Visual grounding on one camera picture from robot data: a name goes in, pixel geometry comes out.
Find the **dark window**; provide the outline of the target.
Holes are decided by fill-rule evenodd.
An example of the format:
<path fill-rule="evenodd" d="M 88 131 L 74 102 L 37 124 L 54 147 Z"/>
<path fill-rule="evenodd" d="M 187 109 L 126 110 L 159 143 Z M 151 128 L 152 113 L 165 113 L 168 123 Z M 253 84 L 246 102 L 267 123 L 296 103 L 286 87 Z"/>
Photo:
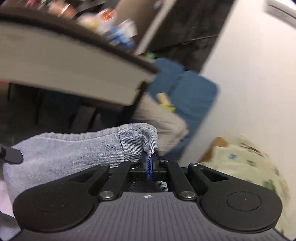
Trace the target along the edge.
<path fill-rule="evenodd" d="M 140 53 L 167 58 L 201 71 L 231 11 L 233 1 L 176 1 Z"/>

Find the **blue quilted headboard cushion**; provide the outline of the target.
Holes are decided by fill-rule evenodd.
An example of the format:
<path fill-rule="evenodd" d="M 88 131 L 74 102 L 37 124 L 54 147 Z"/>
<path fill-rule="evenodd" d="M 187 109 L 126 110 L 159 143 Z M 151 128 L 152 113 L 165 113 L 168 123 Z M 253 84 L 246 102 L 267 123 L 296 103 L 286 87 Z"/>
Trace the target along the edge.
<path fill-rule="evenodd" d="M 189 131 L 176 147 L 163 155 L 164 159 L 178 161 L 213 105 L 218 87 L 199 73 L 166 58 L 156 59 L 154 66 L 159 72 L 147 92 L 153 98 L 164 92 L 176 108 L 174 113 L 185 121 Z"/>

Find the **blue denim jeans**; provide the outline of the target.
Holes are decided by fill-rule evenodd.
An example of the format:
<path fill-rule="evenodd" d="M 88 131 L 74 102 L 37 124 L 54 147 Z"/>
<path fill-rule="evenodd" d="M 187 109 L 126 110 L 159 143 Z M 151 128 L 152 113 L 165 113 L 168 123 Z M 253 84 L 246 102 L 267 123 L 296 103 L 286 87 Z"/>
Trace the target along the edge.
<path fill-rule="evenodd" d="M 43 133 L 14 146 L 23 155 L 19 165 L 4 164 L 4 181 L 10 201 L 23 191 L 91 168 L 111 167 L 124 161 L 151 157 L 158 149 L 158 134 L 147 123 L 131 123 L 98 132 Z"/>

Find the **green dinosaur fleece blanket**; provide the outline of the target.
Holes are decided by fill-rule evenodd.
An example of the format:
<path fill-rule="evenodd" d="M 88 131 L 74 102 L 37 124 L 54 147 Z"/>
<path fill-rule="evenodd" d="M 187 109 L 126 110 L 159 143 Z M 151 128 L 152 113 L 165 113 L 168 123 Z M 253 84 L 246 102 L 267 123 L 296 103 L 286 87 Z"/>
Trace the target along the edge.
<path fill-rule="evenodd" d="M 199 162 L 219 172 L 274 191 L 283 205 L 282 214 L 275 228 L 286 237 L 292 237 L 287 214 L 290 202 L 288 184 L 270 157 L 255 144 L 244 137 L 239 137 L 234 143 L 216 137 Z"/>

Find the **green box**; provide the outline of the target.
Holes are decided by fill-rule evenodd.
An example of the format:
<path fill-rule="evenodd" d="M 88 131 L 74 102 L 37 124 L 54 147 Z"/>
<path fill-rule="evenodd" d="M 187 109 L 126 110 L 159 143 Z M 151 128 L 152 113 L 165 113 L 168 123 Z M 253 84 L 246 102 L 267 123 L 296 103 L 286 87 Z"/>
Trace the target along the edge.
<path fill-rule="evenodd" d="M 156 55 L 152 52 L 144 52 L 138 55 L 138 57 L 145 59 L 146 61 L 154 61 L 156 58 Z"/>

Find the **white egg-shaped figure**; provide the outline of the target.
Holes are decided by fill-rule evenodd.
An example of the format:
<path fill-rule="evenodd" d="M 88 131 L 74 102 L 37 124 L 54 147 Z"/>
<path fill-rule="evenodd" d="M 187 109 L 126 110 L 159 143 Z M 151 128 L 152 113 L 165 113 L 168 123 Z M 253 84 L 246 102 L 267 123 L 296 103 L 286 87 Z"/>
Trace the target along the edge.
<path fill-rule="evenodd" d="M 114 9 L 108 8 L 100 11 L 96 15 L 98 22 L 97 31 L 101 34 L 107 32 L 114 25 L 116 18 L 117 13 Z"/>

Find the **beige pillow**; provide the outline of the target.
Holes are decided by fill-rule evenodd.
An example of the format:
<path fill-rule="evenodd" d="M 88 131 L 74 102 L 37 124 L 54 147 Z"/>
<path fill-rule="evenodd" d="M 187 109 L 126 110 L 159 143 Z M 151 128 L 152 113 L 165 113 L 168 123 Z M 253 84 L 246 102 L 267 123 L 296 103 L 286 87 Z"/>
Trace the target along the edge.
<path fill-rule="evenodd" d="M 148 123 L 158 133 L 158 153 L 163 156 L 177 147 L 188 135 L 186 122 L 177 114 L 161 107 L 149 94 L 144 94 L 135 110 L 132 120 Z"/>

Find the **white desk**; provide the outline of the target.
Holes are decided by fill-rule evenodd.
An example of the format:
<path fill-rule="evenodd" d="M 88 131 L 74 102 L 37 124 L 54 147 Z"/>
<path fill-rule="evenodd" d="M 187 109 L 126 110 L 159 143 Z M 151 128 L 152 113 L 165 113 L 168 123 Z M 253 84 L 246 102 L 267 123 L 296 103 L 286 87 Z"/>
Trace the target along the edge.
<path fill-rule="evenodd" d="M 74 21 L 1 9 L 1 79 L 131 105 L 158 69 Z"/>

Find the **blue tissue pack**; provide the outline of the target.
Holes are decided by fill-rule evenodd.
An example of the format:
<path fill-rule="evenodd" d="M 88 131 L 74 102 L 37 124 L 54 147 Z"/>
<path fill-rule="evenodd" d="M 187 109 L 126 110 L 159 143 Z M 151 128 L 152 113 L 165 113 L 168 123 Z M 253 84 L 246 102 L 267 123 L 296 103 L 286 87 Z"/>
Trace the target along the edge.
<path fill-rule="evenodd" d="M 127 19 L 115 27 L 111 27 L 105 34 L 109 44 L 129 50 L 134 46 L 133 37 L 137 36 L 137 27 L 133 20 Z"/>

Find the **yellow plush toy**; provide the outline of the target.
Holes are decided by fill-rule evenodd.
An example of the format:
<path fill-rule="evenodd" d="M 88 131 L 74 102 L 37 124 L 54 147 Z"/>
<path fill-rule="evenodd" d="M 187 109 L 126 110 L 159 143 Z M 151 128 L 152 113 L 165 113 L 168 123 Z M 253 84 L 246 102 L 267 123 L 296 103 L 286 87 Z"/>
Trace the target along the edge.
<path fill-rule="evenodd" d="M 166 93 L 164 92 L 161 92 L 161 93 L 158 93 L 156 95 L 156 99 L 159 103 L 159 105 L 161 107 L 163 107 L 164 109 L 170 111 L 170 112 L 174 112 L 175 111 L 175 106 L 171 103 L 169 97 L 167 96 Z"/>

